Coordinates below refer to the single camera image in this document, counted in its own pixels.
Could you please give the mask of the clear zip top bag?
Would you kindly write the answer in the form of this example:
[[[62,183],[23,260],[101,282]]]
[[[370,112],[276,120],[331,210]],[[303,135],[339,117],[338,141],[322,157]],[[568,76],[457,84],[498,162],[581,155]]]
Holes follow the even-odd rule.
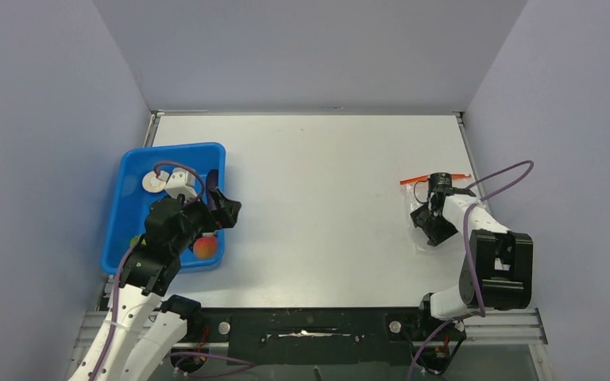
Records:
[[[451,174],[451,175],[453,178],[453,194],[449,195],[449,196],[465,195],[465,196],[471,196],[474,198],[476,197],[476,194],[471,189],[467,189],[466,187],[458,187],[455,184],[455,180],[459,177],[459,175],[455,175],[455,174]],[[404,190],[407,193],[406,194],[406,203],[407,203],[407,208],[408,208],[407,215],[409,218],[409,222],[412,224],[413,228],[416,230],[415,243],[416,243],[416,246],[417,246],[417,249],[419,252],[433,252],[434,249],[437,247],[437,246],[432,247],[427,244],[427,236],[424,233],[424,229],[414,227],[413,222],[410,218],[411,211],[416,210],[421,205],[427,204],[427,190],[428,190],[427,177],[428,177],[428,175],[422,175],[417,178],[404,180],[401,183],[401,186],[404,187]],[[445,203],[441,210],[432,210],[433,215],[435,217],[436,216],[444,217],[444,207],[445,207]]]

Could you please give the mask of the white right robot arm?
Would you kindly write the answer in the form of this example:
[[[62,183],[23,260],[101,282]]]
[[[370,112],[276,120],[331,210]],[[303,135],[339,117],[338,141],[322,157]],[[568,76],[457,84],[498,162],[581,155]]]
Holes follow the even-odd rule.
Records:
[[[469,188],[455,187],[446,172],[428,175],[425,201],[410,214],[427,245],[439,246],[460,236],[464,260],[451,288],[426,294],[415,328],[427,339],[446,329],[447,319],[485,315],[487,309],[521,310],[531,301],[532,238],[499,223]]]

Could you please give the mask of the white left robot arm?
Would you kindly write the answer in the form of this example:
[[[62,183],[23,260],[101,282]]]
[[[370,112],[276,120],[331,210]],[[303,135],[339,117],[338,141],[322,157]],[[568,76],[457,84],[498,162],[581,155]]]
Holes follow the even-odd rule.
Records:
[[[181,269],[183,252],[207,234],[233,228],[241,203],[217,187],[185,201],[165,196],[145,219],[145,232],[117,267],[110,308],[73,380],[146,380],[200,322],[201,305],[174,295],[165,299]]]

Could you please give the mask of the purple toy eggplant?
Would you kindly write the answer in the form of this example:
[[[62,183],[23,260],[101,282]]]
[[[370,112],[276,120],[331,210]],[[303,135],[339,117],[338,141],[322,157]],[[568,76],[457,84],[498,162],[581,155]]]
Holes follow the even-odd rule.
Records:
[[[210,210],[215,210],[217,208],[211,191],[218,187],[218,178],[219,178],[218,169],[213,169],[207,173],[206,197],[207,197],[207,206],[209,207]]]

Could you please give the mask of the red yellow toy peach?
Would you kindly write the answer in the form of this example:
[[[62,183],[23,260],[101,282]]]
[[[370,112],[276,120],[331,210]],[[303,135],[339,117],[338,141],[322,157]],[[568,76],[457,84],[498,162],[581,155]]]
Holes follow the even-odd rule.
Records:
[[[211,259],[218,252],[218,238],[214,235],[200,237],[193,243],[191,251],[198,260]]]

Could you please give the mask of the white round toy slice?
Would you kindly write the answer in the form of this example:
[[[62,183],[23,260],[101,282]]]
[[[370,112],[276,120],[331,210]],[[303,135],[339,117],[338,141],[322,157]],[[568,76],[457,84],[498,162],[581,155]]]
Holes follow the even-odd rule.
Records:
[[[147,172],[142,180],[141,186],[144,191],[150,194],[158,194],[164,191],[170,174],[164,170],[156,173],[154,171]]]

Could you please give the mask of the blue plastic bin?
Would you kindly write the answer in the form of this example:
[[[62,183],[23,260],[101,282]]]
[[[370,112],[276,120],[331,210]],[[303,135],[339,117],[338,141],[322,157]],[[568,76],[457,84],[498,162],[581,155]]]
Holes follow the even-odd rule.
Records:
[[[105,273],[113,275],[134,237],[145,231],[145,218],[150,206],[165,196],[144,190],[142,179],[161,161],[174,161],[195,169],[203,178],[216,170],[218,178],[211,184],[225,191],[226,149],[217,142],[179,144],[138,148],[127,152],[121,160],[118,179],[100,263]]]

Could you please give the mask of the green toy leaf vegetable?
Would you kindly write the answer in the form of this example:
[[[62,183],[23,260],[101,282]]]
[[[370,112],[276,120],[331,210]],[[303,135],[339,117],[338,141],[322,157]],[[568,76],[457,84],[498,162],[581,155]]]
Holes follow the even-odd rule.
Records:
[[[140,245],[145,245],[145,238],[143,234],[133,237],[129,242],[130,248],[138,247]]]

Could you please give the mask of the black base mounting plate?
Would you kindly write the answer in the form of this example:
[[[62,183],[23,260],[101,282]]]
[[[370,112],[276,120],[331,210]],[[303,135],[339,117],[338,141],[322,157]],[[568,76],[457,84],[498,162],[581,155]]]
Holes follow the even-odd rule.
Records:
[[[208,346],[256,365],[407,365],[423,342],[419,361],[444,367],[466,339],[463,328],[440,326],[417,307],[204,308],[182,344]]]

